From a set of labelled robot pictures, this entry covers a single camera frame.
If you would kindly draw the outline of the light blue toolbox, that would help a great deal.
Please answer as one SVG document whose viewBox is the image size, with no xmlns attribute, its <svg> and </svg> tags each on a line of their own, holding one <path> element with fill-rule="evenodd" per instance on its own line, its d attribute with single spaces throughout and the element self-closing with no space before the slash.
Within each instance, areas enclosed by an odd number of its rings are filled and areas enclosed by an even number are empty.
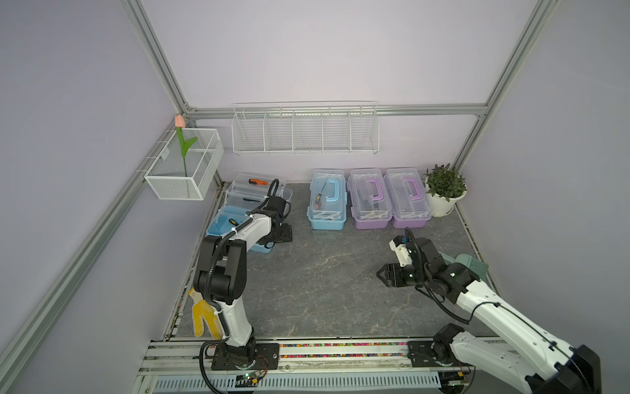
<svg viewBox="0 0 630 394">
<path fill-rule="evenodd" d="M 250 178 L 256 178 L 264 180 L 269 183 L 268 186 L 254 186 L 248 183 Z M 269 196 L 280 196 L 290 203 L 290 197 L 292 197 L 292 190 L 285 187 L 285 182 L 277 178 L 266 177 L 258 174 L 240 173 L 237 175 L 234 182 L 228 187 L 226 191 L 226 199 L 224 204 L 218 210 L 213 221 L 211 221 L 204 240 L 210 244 L 221 240 L 224 236 L 229 235 L 231 231 L 241 228 L 245 223 L 251 219 L 251 216 L 255 214 L 255 209 L 261 205 L 264 200 Z M 243 198 L 261 200 L 260 203 L 250 203 L 242 200 Z M 285 211 L 288 215 L 291 210 L 291 204 Z M 264 228 L 257 238 L 249 238 L 247 241 L 247 248 L 249 251 L 268 254 L 272 251 L 274 246 L 278 244 L 268 244 L 262 246 L 258 244 L 258 241 L 267 236 L 271 231 L 271 219 L 270 225 Z"/>
<path fill-rule="evenodd" d="M 322 206 L 314 208 L 317 194 L 327 181 L 323 192 Z M 307 210 L 308 221 L 313 230 L 341 231 L 347 219 L 346 176 L 336 169 L 316 169 L 310 183 L 310 198 Z"/>
</svg>

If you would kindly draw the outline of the purple toolbox with ratchet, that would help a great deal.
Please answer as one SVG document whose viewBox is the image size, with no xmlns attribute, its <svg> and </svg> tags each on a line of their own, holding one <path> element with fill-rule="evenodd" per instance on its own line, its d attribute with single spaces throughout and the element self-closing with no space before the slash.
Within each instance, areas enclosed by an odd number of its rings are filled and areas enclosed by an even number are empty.
<svg viewBox="0 0 630 394">
<path fill-rule="evenodd" d="M 382 171 L 354 169 L 348 177 L 351 214 L 358 230 L 384 229 L 393 218 L 393 205 Z"/>
</svg>

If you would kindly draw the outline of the purple toolbox with wrench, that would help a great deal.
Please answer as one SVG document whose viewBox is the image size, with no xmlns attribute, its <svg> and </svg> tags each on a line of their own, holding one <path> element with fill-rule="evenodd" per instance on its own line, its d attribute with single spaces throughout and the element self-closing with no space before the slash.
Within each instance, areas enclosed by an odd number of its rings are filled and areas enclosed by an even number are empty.
<svg viewBox="0 0 630 394">
<path fill-rule="evenodd" d="M 424 228 L 431 219 L 431 209 L 424 185 L 415 168 L 390 168 L 384 177 L 390 194 L 394 228 Z"/>
</svg>

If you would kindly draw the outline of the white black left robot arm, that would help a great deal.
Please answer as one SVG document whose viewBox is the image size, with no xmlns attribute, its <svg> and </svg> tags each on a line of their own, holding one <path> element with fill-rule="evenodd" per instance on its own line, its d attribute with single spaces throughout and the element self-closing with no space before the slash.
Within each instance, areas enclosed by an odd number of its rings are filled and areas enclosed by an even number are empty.
<svg viewBox="0 0 630 394">
<path fill-rule="evenodd" d="M 205 236 L 200 246 L 193 288 L 215 308 L 223 329 L 218 341 L 221 369 L 251 369 L 256 366 L 257 344 L 247 319 L 242 295 L 247 277 L 247 255 L 252 246 L 290 243 L 292 226 L 285 220 L 290 203 L 278 191 L 280 181 L 270 182 L 264 200 L 232 223 L 221 236 Z"/>
</svg>

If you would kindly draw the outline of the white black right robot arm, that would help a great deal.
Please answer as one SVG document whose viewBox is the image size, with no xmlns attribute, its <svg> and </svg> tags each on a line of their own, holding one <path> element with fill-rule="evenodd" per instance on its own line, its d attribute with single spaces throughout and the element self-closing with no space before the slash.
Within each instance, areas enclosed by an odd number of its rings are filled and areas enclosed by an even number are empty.
<svg viewBox="0 0 630 394">
<path fill-rule="evenodd" d="M 535 324 L 494 292 L 470 267 L 446 259 L 410 229 L 390 241 L 397 261 L 377 271 L 387 287 L 414 287 L 454 321 L 431 344 L 409 344 L 409 358 L 470 365 L 521 393 L 600 393 L 600 357 Z"/>
</svg>

